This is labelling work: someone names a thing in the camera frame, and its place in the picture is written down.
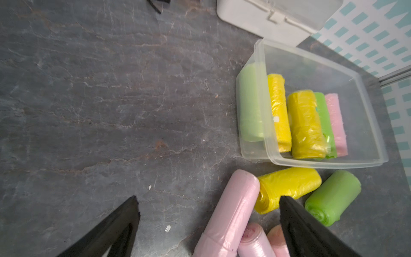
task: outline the green garbage bag roll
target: green garbage bag roll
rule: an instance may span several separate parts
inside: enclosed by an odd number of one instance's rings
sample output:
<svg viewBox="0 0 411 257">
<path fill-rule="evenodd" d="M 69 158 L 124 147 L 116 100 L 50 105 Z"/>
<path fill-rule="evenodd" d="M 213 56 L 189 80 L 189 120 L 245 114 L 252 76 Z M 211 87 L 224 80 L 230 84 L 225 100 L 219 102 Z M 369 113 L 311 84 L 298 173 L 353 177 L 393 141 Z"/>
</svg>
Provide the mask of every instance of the green garbage bag roll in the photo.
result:
<svg viewBox="0 0 411 257">
<path fill-rule="evenodd" d="M 320 116 L 321 130 L 323 131 L 327 143 L 330 145 L 330 149 L 328 151 L 328 154 L 326 155 L 326 158 L 336 158 L 337 148 L 335 147 L 334 133 L 332 132 L 330 114 L 327 108 L 326 97 L 323 93 L 320 92 L 316 92 L 314 94 L 317 100 L 317 112 Z"/>
<path fill-rule="evenodd" d="M 360 181 L 350 172 L 337 170 L 305 202 L 305 209 L 325 226 L 338 221 L 361 192 Z"/>
<path fill-rule="evenodd" d="M 240 135 L 244 141 L 258 142 L 264 140 L 263 121 L 256 85 L 256 66 L 246 65 L 238 76 L 239 83 L 239 119 Z"/>
</svg>

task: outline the countertop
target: countertop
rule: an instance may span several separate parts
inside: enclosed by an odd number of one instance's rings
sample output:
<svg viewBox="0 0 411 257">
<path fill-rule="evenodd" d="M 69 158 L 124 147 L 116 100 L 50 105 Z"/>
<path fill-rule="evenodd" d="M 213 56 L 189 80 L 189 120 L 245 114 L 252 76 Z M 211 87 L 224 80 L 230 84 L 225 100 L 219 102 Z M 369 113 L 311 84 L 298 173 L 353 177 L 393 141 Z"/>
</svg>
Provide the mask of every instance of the countertop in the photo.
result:
<svg viewBox="0 0 411 257">
<path fill-rule="evenodd" d="M 216 1 L 5 0 L 0 7 L 0 255 L 52 257 L 132 195 L 132 256 L 191 256 L 240 154 L 236 76 L 258 37 Z M 361 73 L 389 155 L 330 230 L 362 256 L 411 252 L 411 194 L 378 81 Z M 319 170 L 325 179 L 332 171 Z M 266 232 L 279 211 L 252 214 Z"/>
</svg>

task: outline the pink garbage bag roll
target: pink garbage bag roll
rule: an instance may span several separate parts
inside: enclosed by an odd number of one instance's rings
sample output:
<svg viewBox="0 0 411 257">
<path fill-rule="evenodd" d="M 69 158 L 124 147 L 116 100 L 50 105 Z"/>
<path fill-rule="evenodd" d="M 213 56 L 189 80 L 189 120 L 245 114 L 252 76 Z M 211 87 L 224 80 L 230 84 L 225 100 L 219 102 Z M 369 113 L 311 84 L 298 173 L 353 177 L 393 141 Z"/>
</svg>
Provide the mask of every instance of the pink garbage bag roll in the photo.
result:
<svg viewBox="0 0 411 257">
<path fill-rule="evenodd" d="M 231 176 L 197 243 L 193 257 L 236 257 L 260 192 L 260 182 L 241 169 Z"/>
<path fill-rule="evenodd" d="M 247 225 L 238 246 L 238 255 L 240 257 L 275 257 L 270 242 L 259 224 Z"/>
<path fill-rule="evenodd" d="M 268 233 L 267 238 L 276 257 L 290 257 L 281 225 L 272 228 Z"/>
<path fill-rule="evenodd" d="M 326 102 L 328 112 L 330 113 L 331 127 L 334 134 L 337 156 L 346 156 L 348 155 L 347 138 L 342 122 L 338 94 L 326 94 Z"/>
</svg>

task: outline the black scissors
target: black scissors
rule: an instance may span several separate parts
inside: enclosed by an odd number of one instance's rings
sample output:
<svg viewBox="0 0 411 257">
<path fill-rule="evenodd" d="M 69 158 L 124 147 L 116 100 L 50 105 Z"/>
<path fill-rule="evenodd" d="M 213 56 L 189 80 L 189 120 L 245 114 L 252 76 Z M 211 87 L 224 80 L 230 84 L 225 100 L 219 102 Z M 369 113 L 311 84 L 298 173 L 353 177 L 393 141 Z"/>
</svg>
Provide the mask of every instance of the black scissors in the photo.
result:
<svg viewBox="0 0 411 257">
<path fill-rule="evenodd" d="M 147 0 L 147 1 L 148 1 L 148 3 L 151 5 L 151 7 L 153 7 L 154 10 L 155 10 L 158 14 L 161 14 L 160 10 L 153 4 L 153 2 L 152 2 L 151 0 Z M 170 3 L 170 0 L 158 0 L 158 1 L 164 2 L 164 3 L 167 3 L 167 4 Z"/>
</svg>

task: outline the plastic bag roll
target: plastic bag roll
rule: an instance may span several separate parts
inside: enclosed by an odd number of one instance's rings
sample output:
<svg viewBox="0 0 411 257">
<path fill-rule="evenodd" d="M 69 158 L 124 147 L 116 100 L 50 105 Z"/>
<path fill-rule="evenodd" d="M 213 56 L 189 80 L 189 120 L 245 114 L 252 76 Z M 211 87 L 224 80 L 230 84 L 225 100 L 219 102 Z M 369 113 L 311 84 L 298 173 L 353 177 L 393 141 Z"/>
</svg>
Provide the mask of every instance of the plastic bag roll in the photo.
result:
<svg viewBox="0 0 411 257">
<path fill-rule="evenodd" d="M 281 225 L 272 228 L 267 234 L 267 238 L 276 257 L 290 257 Z"/>
<path fill-rule="evenodd" d="M 328 112 L 330 113 L 332 131 L 334 133 L 335 147 L 338 156 L 348 155 L 347 138 L 342 122 L 338 94 L 326 94 Z"/>
<path fill-rule="evenodd" d="M 321 185 L 321 177 L 315 169 L 299 167 L 260 176 L 258 180 L 260 193 L 254 209 L 259 214 L 277 209 L 282 195 L 298 199 Z"/>
<path fill-rule="evenodd" d="M 291 131 L 285 98 L 285 80 L 280 74 L 270 74 L 267 78 L 278 150 L 280 153 L 289 152 L 291 150 Z"/>
<path fill-rule="evenodd" d="M 323 93 L 315 92 L 315 98 L 317 100 L 317 112 L 320 116 L 321 129 L 323 135 L 326 138 L 327 143 L 330 145 L 330 149 L 326 155 L 326 158 L 336 158 L 337 149 L 335 148 L 334 133 L 332 131 L 330 114 L 327 108 L 326 97 Z"/>
<path fill-rule="evenodd" d="M 238 255 L 240 257 L 275 257 L 270 242 L 259 224 L 247 225 L 238 246 Z"/>
<path fill-rule="evenodd" d="M 360 181 L 348 171 L 338 170 L 310 195 L 305 209 L 325 226 L 331 226 L 360 192 Z"/>
<path fill-rule="evenodd" d="M 263 121 L 257 95 L 255 64 L 246 65 L 241 70 L 238 79 L 241 138 L 248 142 L 263 141 Z"/>
<path fill-rule="evenodd" d="M 325 158 L 329 145 L 323 135 L 314 92 L 301 90 L 288 96 L 291 153 L 296 159 Z"/>
<path fill-rule="evenodd" d="M 260 190 L 258 179 L 241 169 L 231 176 L 197 243 L 193 257 L 236 257 Z"/>
</svg>

